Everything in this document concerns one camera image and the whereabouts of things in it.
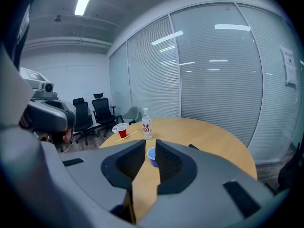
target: round wooden table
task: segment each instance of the round wooden table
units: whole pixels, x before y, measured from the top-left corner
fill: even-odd
[[[116,141],[120,136],[119,133],[115,133],[100,148],[144,139],[142,122],[127,127],[127,135],[135,131],[138,132],[118,143]],[[192,143],[202,151],[229,160],[257,179],[255,163],[245,145],[233,134],[218,126],[188,118],[156,118],[152,119],[152,134],[152,139],[146,141],[146,159],[132,183],[133,207],[137,221],[141,220],[157,199],[159,171],[151,165],[147,156],[148,149],[155,146],[156,139],[185,146]]]

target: red cup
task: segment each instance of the red cup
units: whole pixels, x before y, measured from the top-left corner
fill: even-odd
[[[120,137],[123,139],[127,136],[127,127],[126,126],[121,126],[117,128]]]

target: bottle label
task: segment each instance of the bottle label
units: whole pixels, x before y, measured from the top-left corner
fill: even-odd
[[[151,119],[142,121],[142,127],[144,133],[152,133],[151,129]]]

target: blue cup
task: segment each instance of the blue cup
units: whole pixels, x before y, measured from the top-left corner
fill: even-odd
[[[157,163],[155,161],[155,147],[150,148],[148,150],[147,155],[150,159],[150,162],[151,162],[152,166],[157,167]]]

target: cable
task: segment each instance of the cable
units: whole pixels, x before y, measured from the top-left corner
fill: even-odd
[[[67,152],[67,150],[73,145],[73,143],[75,143],[75,141],[76,141],[76,140],[74,140],[74,141],[72,142],[72,144],[71,144],[65,151],[63,151],[62,153]]]

